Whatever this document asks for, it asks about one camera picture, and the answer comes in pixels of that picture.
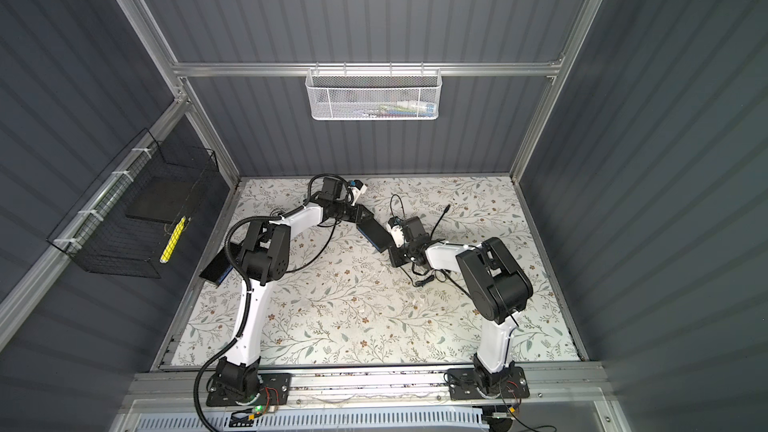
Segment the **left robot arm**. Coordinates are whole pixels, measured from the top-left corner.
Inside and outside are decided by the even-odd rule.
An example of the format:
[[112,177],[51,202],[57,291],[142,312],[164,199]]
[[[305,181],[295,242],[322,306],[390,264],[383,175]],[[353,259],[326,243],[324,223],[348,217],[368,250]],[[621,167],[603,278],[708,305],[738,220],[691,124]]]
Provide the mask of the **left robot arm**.
[[243,397],[261,390],[261,336],[277,282],[293,270],[291,241],[328,220],[360,224],[373,216],[359,203],[367,185],[336,174],[318,174],[307,186],[303,202],[282,214],[256,215],[237,221],[221,248],[225,268],[242,283],[238,319],[231,340],[201,367],[215,365],[212,386]]

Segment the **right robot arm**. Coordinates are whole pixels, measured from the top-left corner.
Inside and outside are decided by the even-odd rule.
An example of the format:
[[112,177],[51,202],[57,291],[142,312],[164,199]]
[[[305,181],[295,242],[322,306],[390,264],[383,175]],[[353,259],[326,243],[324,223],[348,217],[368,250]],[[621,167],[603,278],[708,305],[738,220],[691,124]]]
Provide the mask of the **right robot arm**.
[[392,237],[388,252],[393,266],[411,264],[428,276],[441,274],[457,285],[485,320],[472,366],[444,373],[453,401],[480,399],[521,400],[530,396],[521,367],[511,358],[511,342],[522,312],[533,296],[533,286],[501,239],[492,237],[479,244],[438,240],[418,217],[389,219]]

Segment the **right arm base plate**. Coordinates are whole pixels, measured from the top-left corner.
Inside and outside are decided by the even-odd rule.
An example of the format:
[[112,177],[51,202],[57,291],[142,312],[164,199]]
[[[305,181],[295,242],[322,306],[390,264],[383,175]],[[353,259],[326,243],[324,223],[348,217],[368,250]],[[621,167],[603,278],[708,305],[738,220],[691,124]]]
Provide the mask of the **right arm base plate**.
[[509,399],[519,401],[530,397],[528,381],[519,366],[486,373],[475,368],[452,368],[443,374],[450,398],[454,401]]

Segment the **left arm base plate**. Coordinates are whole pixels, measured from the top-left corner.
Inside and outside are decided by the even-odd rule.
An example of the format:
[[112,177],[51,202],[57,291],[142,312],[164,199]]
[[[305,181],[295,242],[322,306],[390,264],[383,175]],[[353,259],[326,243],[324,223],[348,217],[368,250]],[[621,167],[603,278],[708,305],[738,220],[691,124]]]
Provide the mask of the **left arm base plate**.
[[214,373],[206,384],[208,407],[278,406],[288,400],[292,375],[288,373],[257,373],[244,382],[223,378]]

